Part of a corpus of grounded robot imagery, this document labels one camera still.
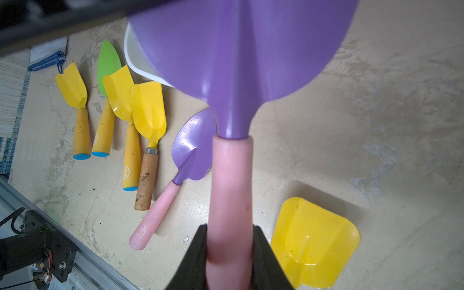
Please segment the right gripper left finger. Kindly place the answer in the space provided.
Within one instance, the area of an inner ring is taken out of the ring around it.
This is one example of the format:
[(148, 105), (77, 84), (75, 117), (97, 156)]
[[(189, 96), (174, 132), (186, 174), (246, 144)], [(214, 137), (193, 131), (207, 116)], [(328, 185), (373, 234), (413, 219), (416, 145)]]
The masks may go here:
[(165, 290), (206, 290), (207, 224), (198, 227), (175, 275)]

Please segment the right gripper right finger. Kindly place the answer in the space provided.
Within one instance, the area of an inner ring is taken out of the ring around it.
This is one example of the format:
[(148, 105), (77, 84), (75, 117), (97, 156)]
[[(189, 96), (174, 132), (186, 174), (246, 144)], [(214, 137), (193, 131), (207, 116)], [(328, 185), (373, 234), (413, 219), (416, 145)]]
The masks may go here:
[(262, 229), (253, 227), (252, 290), (293, 290)]

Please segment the yellow shovel blue tip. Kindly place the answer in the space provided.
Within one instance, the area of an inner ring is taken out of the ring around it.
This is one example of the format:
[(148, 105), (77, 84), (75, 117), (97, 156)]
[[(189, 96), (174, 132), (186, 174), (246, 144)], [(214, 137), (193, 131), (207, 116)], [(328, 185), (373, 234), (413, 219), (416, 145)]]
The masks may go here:
[(293, 197), (281, 207), (270, 245), (293, 288), (330, 288), (360, 240), (345, 217)]

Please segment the purple shovel pink handle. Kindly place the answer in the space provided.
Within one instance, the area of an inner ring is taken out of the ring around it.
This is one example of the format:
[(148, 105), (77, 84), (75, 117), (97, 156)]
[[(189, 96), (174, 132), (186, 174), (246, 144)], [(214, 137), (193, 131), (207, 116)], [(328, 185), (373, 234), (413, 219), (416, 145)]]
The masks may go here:
[(198, 112), (181, 128), (172, 146), (172, 158), (178, 172), (130, 237), (129, 245), (132, 249), (145, 249), (183, 181), (198, 181), (206, 176), (212, 163), (213, 137), (216, 132), (216, 118), (211, 108)]
[(205, 275), (246, 290), (253, 261), (251, 122), (266, 102), (317, 77), (348, 32), (357, 1), (172, 1), (129, 18), (154, 70), (214, 111)]

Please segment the white plastic storage box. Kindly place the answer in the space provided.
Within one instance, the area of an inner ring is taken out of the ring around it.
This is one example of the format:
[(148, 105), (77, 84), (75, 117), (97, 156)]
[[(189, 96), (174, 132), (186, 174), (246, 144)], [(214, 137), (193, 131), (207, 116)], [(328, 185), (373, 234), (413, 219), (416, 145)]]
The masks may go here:
[(145, 55), (142, 53), (137, 39), (132, 31), (130, 23), (126, 27), (126, 32), (124, 35), (124, 56), (126, 63), (135, 73), (139, 74), (142, 77), (145, 77), (149, 80), (153, 80), (162, 85), (173, 88), (169, 82), (163, 79), (158, 73), (151, 67), (150, 63), (146, 59)]

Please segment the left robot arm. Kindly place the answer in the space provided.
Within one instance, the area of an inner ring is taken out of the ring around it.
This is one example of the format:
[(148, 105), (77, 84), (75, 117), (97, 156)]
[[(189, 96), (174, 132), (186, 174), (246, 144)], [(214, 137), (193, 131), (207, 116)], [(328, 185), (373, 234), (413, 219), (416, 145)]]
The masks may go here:
[(1, 1), (1, 56), (167, 4), (167, 1)]

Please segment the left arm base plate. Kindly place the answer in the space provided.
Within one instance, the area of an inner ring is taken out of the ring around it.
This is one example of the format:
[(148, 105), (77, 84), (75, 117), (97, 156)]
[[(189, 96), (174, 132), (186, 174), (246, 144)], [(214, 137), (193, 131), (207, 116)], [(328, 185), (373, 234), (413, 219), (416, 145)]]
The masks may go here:
[(64, 283), (67, 281), (77, 253), (77, 246), (36, 211), (25, 212), (25, 228), (10, 242), (17, 265), (45, 263), (46, 269)]

